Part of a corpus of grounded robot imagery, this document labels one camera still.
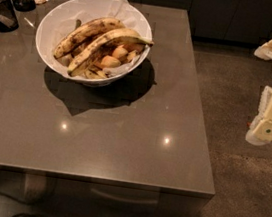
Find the spotted yellow banana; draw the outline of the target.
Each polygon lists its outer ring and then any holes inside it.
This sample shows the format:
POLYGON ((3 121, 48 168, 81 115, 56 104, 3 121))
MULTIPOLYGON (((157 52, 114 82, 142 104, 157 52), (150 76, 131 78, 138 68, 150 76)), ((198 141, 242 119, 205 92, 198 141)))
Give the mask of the spotted yellow banana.
POLYGON ((124 28, 124 23, 114 17, 103 17, 90 20, 82 24, 79 28, 74 29, 65 36, 55 47, 55 59, 61 58, 69 54, 72 50, 82 45, 84 42, 91 40, 98 35, 107 33, 108 31, 124 28))
POLYGON ((141 37, 134 29, 118 28, 108 31, 87 45, 85 50, 72 60, 68 66, 68 75, 71 77, 81 75, 87 68, 109 53, 111 49, 127 43, 153 46, 152 40, 141 37))

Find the white ceramic bowl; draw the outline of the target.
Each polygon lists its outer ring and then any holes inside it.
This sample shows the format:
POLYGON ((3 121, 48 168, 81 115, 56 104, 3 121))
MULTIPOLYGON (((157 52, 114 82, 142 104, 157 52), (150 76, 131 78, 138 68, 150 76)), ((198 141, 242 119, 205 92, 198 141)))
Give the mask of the white ceramic bowl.
POLYGON ((152 31, 148 21, 139 10, 128 2, 122 0, 69 0, 46 14, 40 22, 35 40, 40 58, 59 75, 87 86, 105 86, 119 80, 130 71, 132 72, 143 62, 151 47, 146 45, 142 53, 123 67, 106 69, 109 75, 107 79, 88 79, 81 75, 71 77, 67 73, 67 67, 62 66, 55 59, 55 47, 65 36, 76 29, 77 20, 80 20, 81 24, 85 24, 91 19, 103 17, 119 19, 128 29, 134 29, 141 37, 152 40, 152 31))

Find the white paper bowl liner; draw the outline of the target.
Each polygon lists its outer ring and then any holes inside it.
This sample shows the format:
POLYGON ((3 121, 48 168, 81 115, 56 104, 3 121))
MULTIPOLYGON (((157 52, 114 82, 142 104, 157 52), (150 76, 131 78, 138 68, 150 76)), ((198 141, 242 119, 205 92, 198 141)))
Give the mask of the white paper bowl liner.
POLYGON ((153 46, 150 26, 127 0, 76 0, 69 31, 54 49, 68 75, 108 80, 127 74, 153 46))

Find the small orange fruit piece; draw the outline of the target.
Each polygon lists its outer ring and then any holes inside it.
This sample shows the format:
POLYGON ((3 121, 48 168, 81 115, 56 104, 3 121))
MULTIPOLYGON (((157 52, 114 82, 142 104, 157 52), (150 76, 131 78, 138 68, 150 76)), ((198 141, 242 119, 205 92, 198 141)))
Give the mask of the small orange fruit piece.
POLYGON ((118 60, 122 60, 124 57, 127 56, 129 52, 123 47, 116 47, 113 53, 111 54, 112 57, 117 58, 118 60))

